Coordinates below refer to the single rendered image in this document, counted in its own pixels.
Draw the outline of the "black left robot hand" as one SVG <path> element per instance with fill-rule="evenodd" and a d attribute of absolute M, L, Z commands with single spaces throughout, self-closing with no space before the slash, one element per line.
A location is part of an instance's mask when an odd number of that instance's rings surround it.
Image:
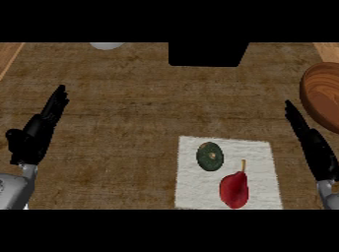
<path fill-rule="evenodd" d="M 6 132 L 12 164 L 40 164 L 43 161 L 55 127 L 68 102 L 65 85 L 60 85 L 46 102 L 43 112 L 34 115 L 25 128 L 11 129 Z"/>

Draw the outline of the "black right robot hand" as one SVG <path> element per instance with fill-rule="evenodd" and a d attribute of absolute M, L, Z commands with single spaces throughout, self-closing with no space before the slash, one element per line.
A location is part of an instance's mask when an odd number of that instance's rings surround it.
<path fill-rule="evenodd" d="M 330 145 L 320 134 L 311 128 L 295 104 L 286 100 L 286 117 L 301 143 L 307 164 L 317 181 L 333 180 L 339 182 L 339 160 Z"/>

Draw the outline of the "brown wooden bowl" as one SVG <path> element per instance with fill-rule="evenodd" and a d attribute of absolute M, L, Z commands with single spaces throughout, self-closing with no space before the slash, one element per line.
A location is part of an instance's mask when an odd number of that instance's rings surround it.
<path fill-rule="evenodd" d="M 313 120 L 339 134 L 339 63 L 317 63 L 305 70 L 299 99 Z"/>

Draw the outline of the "red pear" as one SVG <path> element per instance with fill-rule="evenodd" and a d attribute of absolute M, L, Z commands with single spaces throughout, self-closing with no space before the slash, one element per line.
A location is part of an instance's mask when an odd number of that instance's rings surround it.
<path fill-rule="evenodd" d="M 242 161 L 242 169 L 221 179 L 219 198 L 231 209 L 240 209 L 248 204 L 249 184 L 246 174 L 246 160 Z"/>

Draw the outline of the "white placemat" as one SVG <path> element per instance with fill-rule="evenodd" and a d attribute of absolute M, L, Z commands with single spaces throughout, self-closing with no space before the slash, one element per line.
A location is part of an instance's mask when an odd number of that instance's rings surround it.
<path fill-rule="evenodd" d="M 280 210 L 271 144 L 181 136 L 175 206 L 193 210 Z"/>

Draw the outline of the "dark green avocado half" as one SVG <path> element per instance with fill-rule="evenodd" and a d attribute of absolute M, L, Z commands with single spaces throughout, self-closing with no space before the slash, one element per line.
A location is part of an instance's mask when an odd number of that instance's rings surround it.
<path fill-rule="evenodd" d="M 224 164 L 224 152 L 219 145 L 206 142 L 197 150 L 197 162 L 205 171 L 218 171 Z"/>

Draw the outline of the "pale grey round object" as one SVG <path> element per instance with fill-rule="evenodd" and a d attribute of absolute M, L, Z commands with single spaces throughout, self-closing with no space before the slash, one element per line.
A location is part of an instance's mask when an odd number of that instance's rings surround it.
<path fill-rule="evenodd" d="M 91 42 L 91 45 L 101 50 L 113 50 L 122 47 L 125 44 L 125 42 Z"/>

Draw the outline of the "black box appliance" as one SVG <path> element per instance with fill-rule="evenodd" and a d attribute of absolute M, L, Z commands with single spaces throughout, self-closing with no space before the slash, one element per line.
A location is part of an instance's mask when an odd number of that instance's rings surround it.
<path fill-rule="evenodd" d="M 237 67 L 248 42 L 171 42 L 169 63 L 188 67 Z"/>

